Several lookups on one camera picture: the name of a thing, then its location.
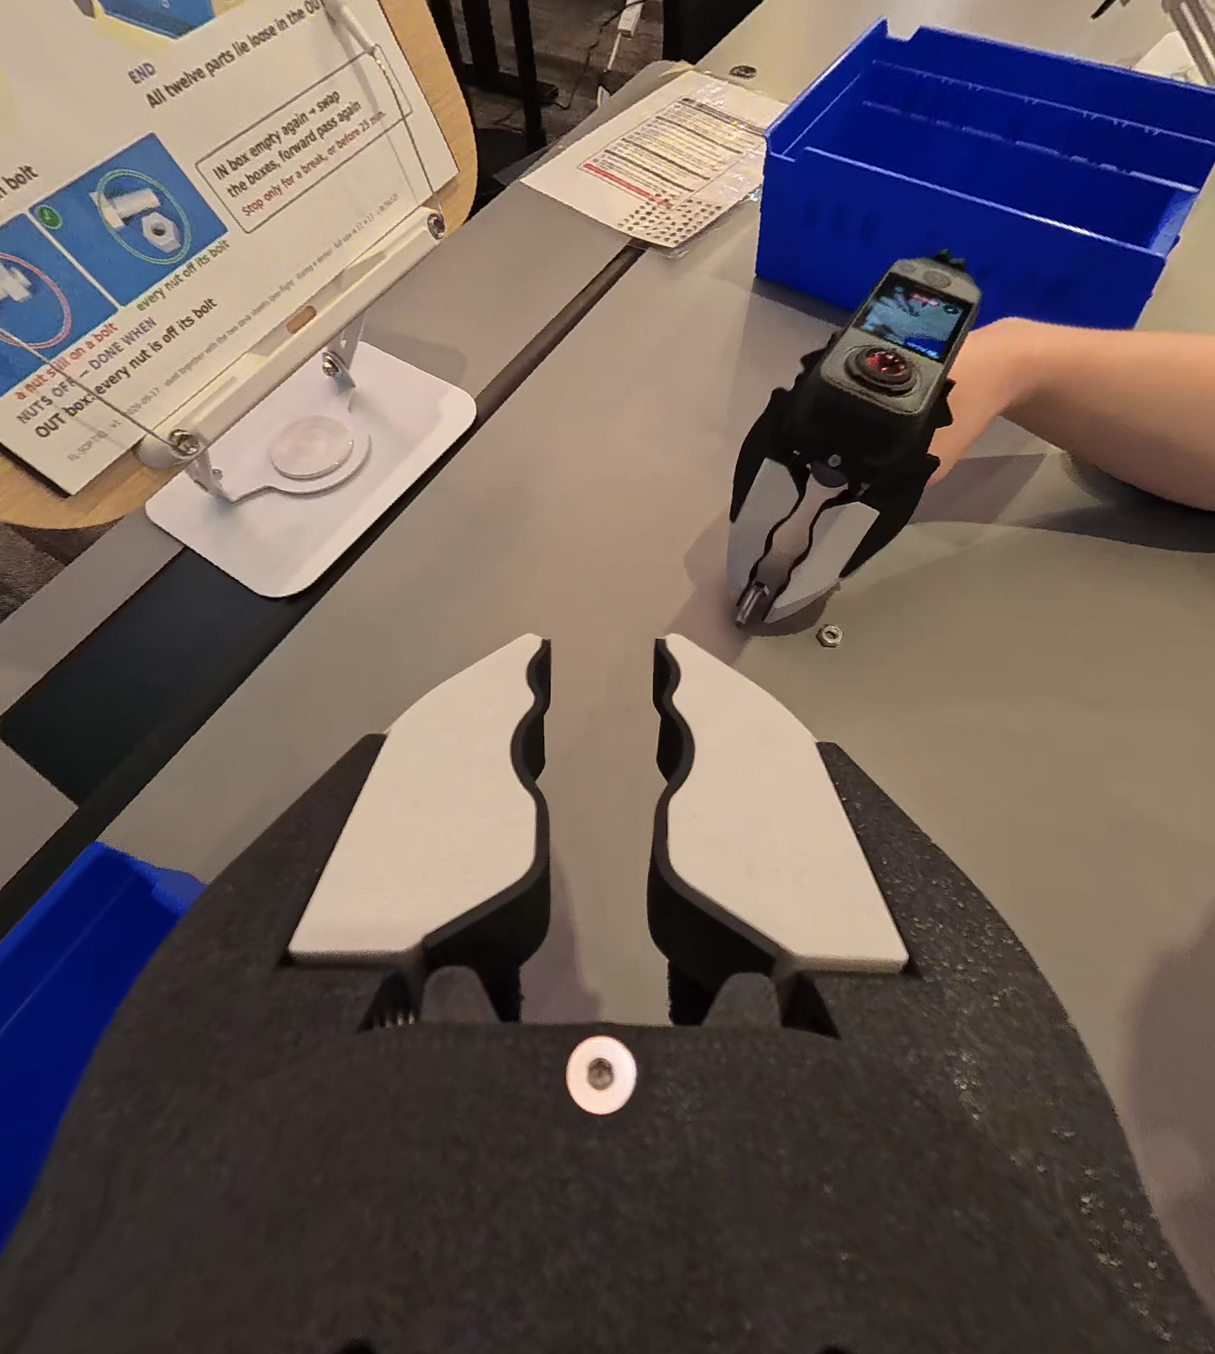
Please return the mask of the blue plastic bin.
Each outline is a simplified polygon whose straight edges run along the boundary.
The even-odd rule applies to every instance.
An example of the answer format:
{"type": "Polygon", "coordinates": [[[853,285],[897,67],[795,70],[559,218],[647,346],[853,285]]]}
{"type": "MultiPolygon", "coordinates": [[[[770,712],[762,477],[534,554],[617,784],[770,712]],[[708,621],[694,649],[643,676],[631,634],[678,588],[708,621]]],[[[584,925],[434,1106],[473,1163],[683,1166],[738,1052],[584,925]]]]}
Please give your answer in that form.
{"type": "Polygon", "coordinates": [[[767,130],[756,273],[842,309],[946,250],[980,319],[1129,329],[1215,165],[1215,88],[877,22],[767,130]]]}
{"type": "Polygon", "coordinates": [[[0,1196],[36,1177],[107,1023],[202,890],[91,843],[0,943],[0,1196]]]}

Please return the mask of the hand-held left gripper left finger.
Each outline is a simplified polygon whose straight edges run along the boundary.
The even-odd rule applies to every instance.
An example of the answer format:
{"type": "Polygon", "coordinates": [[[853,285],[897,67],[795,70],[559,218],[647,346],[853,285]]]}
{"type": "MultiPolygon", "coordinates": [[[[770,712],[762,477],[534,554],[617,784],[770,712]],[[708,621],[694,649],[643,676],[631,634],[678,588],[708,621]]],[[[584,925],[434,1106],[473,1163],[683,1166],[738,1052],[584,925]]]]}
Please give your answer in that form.
{"type": "Polygon", "coordinates": [[[377,968],[411,1006],[467,967],[497,1020],[548,935],[544,719],[551,642],[519,635],[417,698],[385,733],[287,943],[297,967],[377,968]]]}

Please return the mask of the person's right hand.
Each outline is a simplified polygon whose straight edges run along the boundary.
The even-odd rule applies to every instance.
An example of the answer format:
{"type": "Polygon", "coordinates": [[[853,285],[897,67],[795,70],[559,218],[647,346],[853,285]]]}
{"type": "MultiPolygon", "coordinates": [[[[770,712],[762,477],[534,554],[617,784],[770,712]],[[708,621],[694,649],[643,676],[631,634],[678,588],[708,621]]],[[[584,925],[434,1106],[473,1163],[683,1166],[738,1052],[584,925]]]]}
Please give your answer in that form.
{"type": "Polygon", "coordinates": [[[952,366],[954,384],[948,397],[952,421],[932,439],[937,467],[929,484],[940,484],[1009,407],[1016,386],[1015,338],[1012,317],[973,327],[965,335],[952,366]]]}

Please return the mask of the printed instruction poster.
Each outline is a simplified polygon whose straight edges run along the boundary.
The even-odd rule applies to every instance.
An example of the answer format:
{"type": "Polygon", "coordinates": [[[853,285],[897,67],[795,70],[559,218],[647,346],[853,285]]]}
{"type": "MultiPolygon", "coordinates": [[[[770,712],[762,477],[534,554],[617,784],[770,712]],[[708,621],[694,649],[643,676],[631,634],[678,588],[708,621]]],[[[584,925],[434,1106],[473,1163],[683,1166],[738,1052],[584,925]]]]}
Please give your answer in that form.
{"type": "Polygon", "coordinates": [[[76,495],[453,178],[380,1],[0,1],[0,449],[76,495]]]}

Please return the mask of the person's right forearm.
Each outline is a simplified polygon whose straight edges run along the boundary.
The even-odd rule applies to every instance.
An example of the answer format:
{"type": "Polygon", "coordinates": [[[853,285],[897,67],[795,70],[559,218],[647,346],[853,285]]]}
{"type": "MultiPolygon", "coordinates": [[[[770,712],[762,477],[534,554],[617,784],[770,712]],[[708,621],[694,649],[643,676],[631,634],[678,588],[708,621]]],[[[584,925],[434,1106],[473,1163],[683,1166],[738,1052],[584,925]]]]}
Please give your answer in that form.
{"type": "Polygon", "coordinates": [[[1108,477],[1215,512],[1215,331],[1012,317],[971,346],[995,412],[1108,477]]]}

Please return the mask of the laminated instruction sheet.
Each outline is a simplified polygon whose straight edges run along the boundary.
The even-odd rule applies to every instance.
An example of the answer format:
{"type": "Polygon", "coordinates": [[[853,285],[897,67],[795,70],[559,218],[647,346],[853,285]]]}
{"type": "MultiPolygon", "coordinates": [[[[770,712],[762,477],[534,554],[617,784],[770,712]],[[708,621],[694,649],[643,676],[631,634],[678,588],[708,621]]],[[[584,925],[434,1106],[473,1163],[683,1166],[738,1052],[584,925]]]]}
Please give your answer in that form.
{"type": "Polygon", "coordinates": [[[785,102],[680,67],[523,184],[639,245],[686,246],[764,182],[767,130],[785,102]]]}

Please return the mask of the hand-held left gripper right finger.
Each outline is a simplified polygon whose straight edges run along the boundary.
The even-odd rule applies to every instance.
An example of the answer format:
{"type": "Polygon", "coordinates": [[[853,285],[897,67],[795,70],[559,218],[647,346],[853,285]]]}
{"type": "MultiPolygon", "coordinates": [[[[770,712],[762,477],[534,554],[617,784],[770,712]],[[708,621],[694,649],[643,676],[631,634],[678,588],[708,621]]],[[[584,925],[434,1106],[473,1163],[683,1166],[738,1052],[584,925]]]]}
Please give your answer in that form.
{"type": "Polygon", "coordinates": [[[903,976],[907,943],[815,734],[685,635],[652,651],[661,793],[649,838],[649,938],[671,1016],[705,1016],[735,976],[783,1016],[825,976],[903,976]]]}

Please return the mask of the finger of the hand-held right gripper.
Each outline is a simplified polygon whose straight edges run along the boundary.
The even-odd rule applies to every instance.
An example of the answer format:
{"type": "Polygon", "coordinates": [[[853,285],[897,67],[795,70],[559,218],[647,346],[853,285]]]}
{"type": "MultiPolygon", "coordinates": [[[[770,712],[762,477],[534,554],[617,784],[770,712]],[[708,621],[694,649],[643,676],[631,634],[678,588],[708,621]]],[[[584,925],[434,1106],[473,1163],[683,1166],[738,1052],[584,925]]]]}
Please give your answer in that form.
{"type": "Polygon", "coordinates": [[[764,556],[775,527],[795,509],[808,492],[808,470],[764,458],[742,503],[737,507],[724,550],[724,585],[731,616],[735,602],[750,580],[764,582],[764,556]]]}
{"type": "Polygon", "coordinates": [[[877,520],[879,509],[864,499],[805,492],[764,556],[764,623],[783,623],[824,599],[877,520]]]}

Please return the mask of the black framed display easel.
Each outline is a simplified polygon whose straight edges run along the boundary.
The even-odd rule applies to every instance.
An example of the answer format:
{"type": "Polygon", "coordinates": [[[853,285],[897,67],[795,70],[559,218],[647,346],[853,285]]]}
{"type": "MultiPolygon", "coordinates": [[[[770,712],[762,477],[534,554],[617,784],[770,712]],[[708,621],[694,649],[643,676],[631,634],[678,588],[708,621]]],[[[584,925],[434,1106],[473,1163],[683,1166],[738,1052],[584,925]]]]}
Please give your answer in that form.
{"type": "Polygon", "coordinates": [[[509,73],[497,61],[490,1],[459,1],[464,37],[458,34],[453,1],[428,1],[427,5],[466,97],[467,111],[473,111],[469,92],[487,92],[513,97],[515,111],[523,114],[523,132],[496,130],[492,124],[476,128],[476,207],[481,207],[546,149],[548,135],[543,111],[555,102],[559,88],[539,78],[531,1],[506,3],[515,47],[515,70],[509,73]]]}

